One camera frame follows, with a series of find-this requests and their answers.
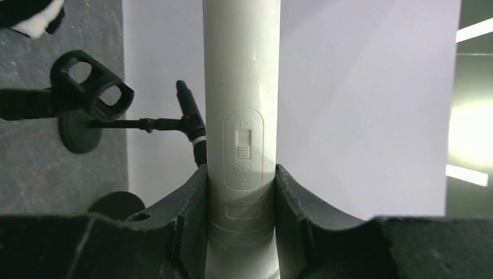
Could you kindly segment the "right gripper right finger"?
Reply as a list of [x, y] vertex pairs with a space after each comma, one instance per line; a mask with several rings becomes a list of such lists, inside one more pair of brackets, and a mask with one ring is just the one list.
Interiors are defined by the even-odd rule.
[[492, 219], [347, 214], [281, 165], [275, 181], [281, 278], [491, 278]]

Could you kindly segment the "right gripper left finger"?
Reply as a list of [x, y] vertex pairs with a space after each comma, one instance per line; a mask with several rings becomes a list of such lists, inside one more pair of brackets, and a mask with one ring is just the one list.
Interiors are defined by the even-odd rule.
[[207, 168], [125, 221], [1, 216], [2, 278], [204, 278]]

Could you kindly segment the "black handheld microphone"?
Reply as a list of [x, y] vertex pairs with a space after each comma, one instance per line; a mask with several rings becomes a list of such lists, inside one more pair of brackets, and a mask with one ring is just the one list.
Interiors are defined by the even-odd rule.
[[198, 167], [206, 164], [206, 127], [191, 90], [183, 80], [176, 82], [177, 99], [183, 116], [181, 126], [183, 133], [192, 143], [195, 163]]

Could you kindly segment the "black mic stand with clip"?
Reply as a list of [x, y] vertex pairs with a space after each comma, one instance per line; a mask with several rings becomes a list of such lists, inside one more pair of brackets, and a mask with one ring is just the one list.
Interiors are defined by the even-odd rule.
[[58, 117], [60, 139], [70, 152], [85, 154], [93, 151], [100, 143], [104, 129], [137, 129], [153, 131], [182, 132], [181, 119], [139, 119], [102, 122], [80, 112], [68, 112]]

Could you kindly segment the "black mic stand ring holder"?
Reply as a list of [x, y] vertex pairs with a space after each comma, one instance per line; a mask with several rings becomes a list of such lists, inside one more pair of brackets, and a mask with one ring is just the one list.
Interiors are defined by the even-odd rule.
[[[80, 83], [69, 73], [78, 63], [91, 66]], [[47, 89], [1, 89], [1, 118], [47, 119], [82, 110], [95, 120], [110, 122], [125, 114], [134, 99], [134, 91], [120, 77], [82, 50], [60, 56], [51, 67], [50, 79]]]

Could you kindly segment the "white tube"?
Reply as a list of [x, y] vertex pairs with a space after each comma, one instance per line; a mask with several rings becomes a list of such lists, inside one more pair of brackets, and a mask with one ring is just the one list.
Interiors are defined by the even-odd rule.
[[280, 1], [204, 1], [206, 278], [274, 278]]

